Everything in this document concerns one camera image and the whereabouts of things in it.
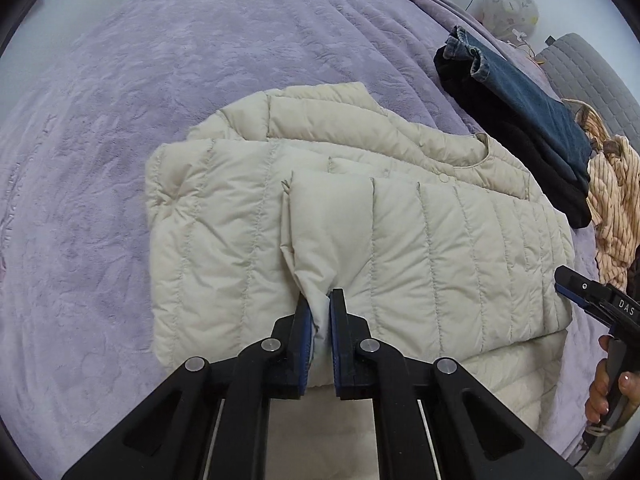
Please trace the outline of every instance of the lavender fleece blanket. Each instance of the lavender fleece blanket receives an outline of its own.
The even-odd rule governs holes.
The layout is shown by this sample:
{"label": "lavender fleece blanket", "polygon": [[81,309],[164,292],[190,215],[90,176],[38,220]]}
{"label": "lavender fleece blanket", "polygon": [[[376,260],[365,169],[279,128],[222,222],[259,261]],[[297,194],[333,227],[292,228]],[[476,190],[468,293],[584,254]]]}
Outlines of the lavender fleece blanket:
{"label": "lavender fleece blanket", "polygon": [[[464,21],[437,0],[127,0],[21,99],[0,130],[0,415],[44,480],[164,377],[150,351],[152,151],[245,95],[300,84],[362,81],[409,121],[478,131],[432,61]],[[593,233],[578,238],[594,276]],[[599,358],[601,330],[582,317],[572,330],[561,420],[545,428],[560,451]]]}

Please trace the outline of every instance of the finger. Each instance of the finger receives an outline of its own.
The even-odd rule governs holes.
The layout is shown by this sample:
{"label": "finger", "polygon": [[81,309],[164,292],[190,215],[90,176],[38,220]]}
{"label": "finger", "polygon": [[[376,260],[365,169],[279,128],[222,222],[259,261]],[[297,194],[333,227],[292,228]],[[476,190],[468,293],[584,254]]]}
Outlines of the finger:
{"label": "finger", "polygon": [[601,359],[596,366],[596,375],[593,380],[596,391],[601,396],[606,396],[609,393],[609,375],[607,374],[607,360]]}
{"label": "finger", "polygon": [[609,341],[611,340],[610,335],[601,335],[598,339],[598,343],[600,344],[600,348],[602,348],[605,352],[609,351]]}
{"label": "finger", "polygon": [[593,409],[604,415],[609,411],[609,403],[607,402],[606,396],[603,396],[597,389],[596,383],[591,383],[589,387],[589,402]]}
{"label": "finger", "polygon": [[593,424],[598,424],[600,421],[600,414],[593,408],[588,400],[584,404],[584,415],[587,417],[587,420]]}
{"label": "finger", "polygon": [[624,424],[640,406],[640,377],[631,372],[623,372],[618,379],[618,387],[620,393],[629,399],[620,421],[621,424]]}

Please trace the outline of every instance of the silver screw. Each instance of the silver screw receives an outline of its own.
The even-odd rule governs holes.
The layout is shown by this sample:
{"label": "silver screw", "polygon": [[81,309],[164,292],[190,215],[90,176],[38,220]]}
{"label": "silver screw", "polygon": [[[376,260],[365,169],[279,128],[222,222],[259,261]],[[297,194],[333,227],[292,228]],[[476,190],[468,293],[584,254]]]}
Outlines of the silver screw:
{"label": "silver screw", "polygon": [[380,350],[380,341],[377,339],[363,339],[360,342],[360,348],[365,352],[377,352]]}
{"label": "silver screw", "polygon": [[199,372],[204,368],[204,359],[202,357],[189,357],[184,363],[184,367],[190,372]]}
{"label": "silver screw", "polygon": [[457,369],[458,365],[453,359],[445,357],[444,359],[440,359],[440,361],[438,361],[438,370],[440,370],[443,374],[452,374]]}
{"label": "silver screw", "polygon": [[275,352],[277,349],[280,348],[281,345],[279,340],[273,337],[270,337],[268,339],[265,339],[260,346],[264,351]]}

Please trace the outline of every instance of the beige striped clothing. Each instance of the beige striped clothing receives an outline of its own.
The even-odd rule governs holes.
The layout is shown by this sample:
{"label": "beige striped clothing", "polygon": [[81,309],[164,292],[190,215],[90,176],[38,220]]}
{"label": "beige striped clothing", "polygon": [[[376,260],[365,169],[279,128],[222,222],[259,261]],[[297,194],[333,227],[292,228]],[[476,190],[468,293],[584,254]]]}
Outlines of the beige striped clothing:
{"label": "beige striped clothing", "polygon": [[592,140],[587,202],[596,232],[602,283],[626,289],[627,269],[640,244],[640,156],[626,137],[610,137],[598,113],[582,104],[576,121]]}

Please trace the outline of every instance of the cream puffer jacket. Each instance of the cream puffer jacket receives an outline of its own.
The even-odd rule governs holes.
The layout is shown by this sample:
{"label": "cream puffer jacket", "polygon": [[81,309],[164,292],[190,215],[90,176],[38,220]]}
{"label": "cream puffer jacket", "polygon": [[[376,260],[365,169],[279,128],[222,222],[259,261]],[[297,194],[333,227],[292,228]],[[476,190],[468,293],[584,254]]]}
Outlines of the cream puffer jacket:
{"label": "cream puffer jacket", "polygon": [[360,83],[258,92],[146,168],[154,349],[169,369],[314,318],[308,394],[272,404],[268,475],[377,478],[370,402],[332,387],[329,290],[405,356],[451,356],[536,430],[559,375],[573,265],[564,215],[485,134],[381,108]]}

